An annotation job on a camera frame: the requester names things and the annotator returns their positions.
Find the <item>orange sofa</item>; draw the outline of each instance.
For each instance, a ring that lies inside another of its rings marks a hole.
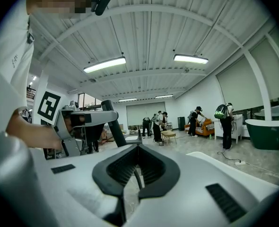
[[[203,125],[202,125],[202,128],[204,129],[204,131],[203,131],[202,133],[200,133],[199,131],[195,131],[195,133],[198,134],[198,135],[202,135],[202,136],[209,136],[209,135],[211,135],[211,134],[214,134],[214,133],[215,133],[215,129],[207,130],[207,127],[206,127],[206,125],[211,124],[211,123],[212,123],[211,119],[206,119],[205,122],[204,122]],[[190,125],[189,125],[189,124],[186,124],[186,125],[185,125],[185,131],[186,131],[186,133],[188,133],[189,128],[190,128]]]

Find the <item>wooden stool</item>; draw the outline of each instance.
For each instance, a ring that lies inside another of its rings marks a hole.
[[[166,138],[167,144],[168,144],[168,140],[170,139],[170,137],[174,137],[175,143],[176,143],[176,138],[175,138],[176,134],[174,132],[172,132],[172,131],[161,131],[161,134],[162,134],[162,139],[163,139],[163,137]]]

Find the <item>fluorescent light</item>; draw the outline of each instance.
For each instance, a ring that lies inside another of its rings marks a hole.
[[[96,70],[101,70],[107,67],[111,67],[111,66],[117,66],[117,65],[121,65],[121,64],[125,64],[126,63],[126,58],[125,57],[119,57],[119,58],[115,58],[115,59],[111,59],[108,61],[104,61],[98,64],[95,64],[93,66],[88,66],[84,68],[84,72],[86,73],[90,73]]]
[[[120,99],[119,102],[135,101],[137,98]]]
[[[185,62],[194,62],[194,63],[202,63],[206,64],[208,63],[208,59],[197,57],[197,56],[191,56],[191,55],[179,55],[176,54],[174,56],[175,61],[185,61]]]
[[[170,95],[156,96],[155,98],[172,97],[172,96],[173,96],[173,95],[170,94]]]

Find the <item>freestanding bathtub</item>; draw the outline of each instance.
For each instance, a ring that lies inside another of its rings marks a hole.
[[[257,149],[279,149],[279,121],[247,119],[250,139]]]

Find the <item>concrete floor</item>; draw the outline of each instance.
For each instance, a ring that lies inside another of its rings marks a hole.
[[[218,161],[237,168],[240,171],[263,179],[267,182],[279,185],[279,150],[260,150],[256,149],[250,140],[239,140],[238,144],[236,144],[235,140],[232,140],[232,148],[226,150],[224,153],[229,159],[240,159],[241,161],[245,161],[271,171],[269,172],[248,164],[244,166],[236,166],[235,160],[227,160],[222,154],[217,154],[217,152],[222,151],[222,140],[219,138],[217,140],[209,140],[203,136],[196,138],[190,137],[183,131],[174,132],[176,133],[177,143],[175,143],[174,140],[171,140],[168,144],[165,143],[163,146],[159,146],[158,144],[153,143],[153,138],[146,138],[143,139],[143,144],[168,148],[182,154],[200,151]],[[116,147],[115,142],[108,142],[100,146],[100,151]],[[132,176],[124,191],[127,218],[131,216],[139,204],[136,195],[138,191],[139,188],[136,179]]]

